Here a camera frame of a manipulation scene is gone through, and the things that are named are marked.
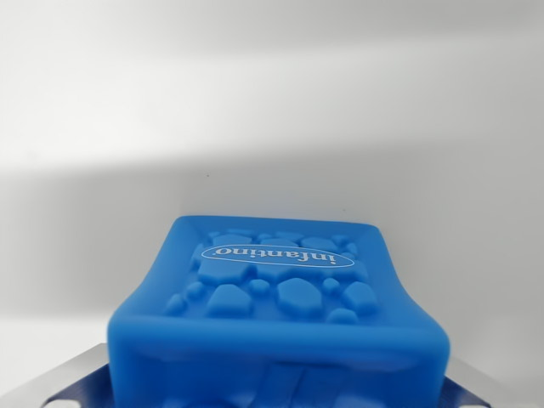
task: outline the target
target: white oval label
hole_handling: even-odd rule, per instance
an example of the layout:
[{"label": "white oval label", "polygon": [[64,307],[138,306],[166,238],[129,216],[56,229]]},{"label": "white oval label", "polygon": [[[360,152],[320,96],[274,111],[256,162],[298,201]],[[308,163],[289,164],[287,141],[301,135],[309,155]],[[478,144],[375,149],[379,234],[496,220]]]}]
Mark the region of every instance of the white oval label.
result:
[{"label": "white oval label", "polygon": [[354,265],[352,259],[342,255],[299,246],[232,244],[208,248],[201,255],[224,261],[307,268],[346,268]]}]

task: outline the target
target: white backdrop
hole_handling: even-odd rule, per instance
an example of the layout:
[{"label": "white backdrop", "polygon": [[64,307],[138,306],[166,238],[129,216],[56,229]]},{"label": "white backdrop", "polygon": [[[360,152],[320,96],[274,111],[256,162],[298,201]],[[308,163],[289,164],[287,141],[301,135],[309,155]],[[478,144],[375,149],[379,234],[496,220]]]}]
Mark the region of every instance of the white backdrop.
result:
[{"label": "white backdrop", "polygon": [[105,339],[184,214],[366,222],[544,404],[539,2],[0,2],[0,394]]}]

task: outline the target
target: infantino logo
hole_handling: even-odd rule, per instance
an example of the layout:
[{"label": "infantino logo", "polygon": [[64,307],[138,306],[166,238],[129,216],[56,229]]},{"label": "infantino logo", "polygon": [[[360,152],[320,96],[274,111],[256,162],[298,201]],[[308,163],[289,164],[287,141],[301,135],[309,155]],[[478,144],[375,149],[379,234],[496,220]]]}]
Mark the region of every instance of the infantino logo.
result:
[{"label": "infantino logo", "polygon": [[233,244],[208,248],[204,258],[224,261],[304,266],[309,268],[345,268],[354,261],[336,253],[298,246]]}]

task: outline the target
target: white surface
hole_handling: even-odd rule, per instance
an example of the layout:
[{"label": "white surface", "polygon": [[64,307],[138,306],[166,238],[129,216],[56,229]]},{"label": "white surface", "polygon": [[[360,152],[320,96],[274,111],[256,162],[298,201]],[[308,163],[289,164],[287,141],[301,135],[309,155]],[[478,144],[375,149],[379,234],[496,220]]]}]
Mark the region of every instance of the white surface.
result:
[{"label": "white surface", "polygon": [[379,226],[455,354],[544,404],[542,6],[380,4],[0,3],[0,393],[202,213]]},{"label": "white surface", "polygon": [[68,399],[57,399],[56,401],[51,401],[49,404],[45,405],[44,408],[81,408],[81,404],[77,401],[70,401]]}]

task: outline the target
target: blue plastic object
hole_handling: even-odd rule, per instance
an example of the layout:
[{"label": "blue plastic object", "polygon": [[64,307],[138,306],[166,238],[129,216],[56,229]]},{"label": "blue plastic object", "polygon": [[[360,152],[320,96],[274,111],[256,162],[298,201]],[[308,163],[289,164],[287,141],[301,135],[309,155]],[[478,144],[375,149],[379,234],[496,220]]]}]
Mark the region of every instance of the blue plastic object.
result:
[{"label": "blue plastic object", "polygon": [[109,324],[116,408],[435,408],[447,336],[377,228],[182,217]]}]

